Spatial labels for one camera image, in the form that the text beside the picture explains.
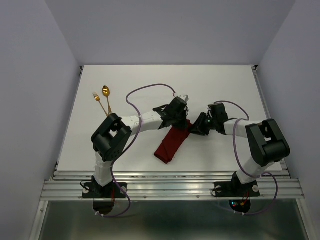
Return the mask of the dark red cloth napkin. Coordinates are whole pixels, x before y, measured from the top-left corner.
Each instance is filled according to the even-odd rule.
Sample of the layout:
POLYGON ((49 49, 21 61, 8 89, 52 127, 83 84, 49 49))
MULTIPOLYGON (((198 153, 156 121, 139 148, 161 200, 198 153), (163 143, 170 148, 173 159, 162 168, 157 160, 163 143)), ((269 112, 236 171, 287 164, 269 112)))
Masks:
POLYGON ((165 164, 170 163, 181 145, 189 137, 189 128, 192 126, 190 120, 187 120, 187 128, 185 129, 172 127, 155 151, 154 156, 165 164))

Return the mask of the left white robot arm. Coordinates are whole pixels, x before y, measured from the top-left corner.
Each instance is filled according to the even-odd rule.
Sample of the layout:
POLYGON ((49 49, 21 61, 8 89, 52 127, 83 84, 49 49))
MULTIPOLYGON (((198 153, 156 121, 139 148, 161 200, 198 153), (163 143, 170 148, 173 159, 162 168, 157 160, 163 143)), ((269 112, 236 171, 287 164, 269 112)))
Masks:
POLYGON ((119 117, 115 113, 109 115, 91 137, 96 164, 91 181, 83 185, 83 189, 87 190, 87 193, 82 194, 83 198, 123 197, 122 192, 116 190, 112 166, 124 154, 131 136, 170 128, 154 155, 165 164, 171 162, 190 134, 192 124, 187 119, 188 100, 188 95, 179 95, 170 104, 137 116, 119 117))

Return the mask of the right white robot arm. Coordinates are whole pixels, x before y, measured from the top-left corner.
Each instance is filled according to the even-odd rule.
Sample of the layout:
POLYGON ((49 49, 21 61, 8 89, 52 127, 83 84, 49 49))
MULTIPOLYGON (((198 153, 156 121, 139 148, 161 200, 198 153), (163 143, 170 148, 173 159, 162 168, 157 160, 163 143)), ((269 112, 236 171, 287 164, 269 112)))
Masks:
POLYGON ((230 118, 225 108, 226 101, 216 101, 202 112, 189 132, 207 136, 210 131, 232 136, 233 151, 239 166, 229 182, 216 182, 216 195, 240 196, 252 190, 255 181, 265 174, 266 169, 290 155, 290 147, 279 125, 272 119, 251 121, 250 117, 230 118), (241 164, 236 138, 245 138, 250 149, 250 158, 241 164))

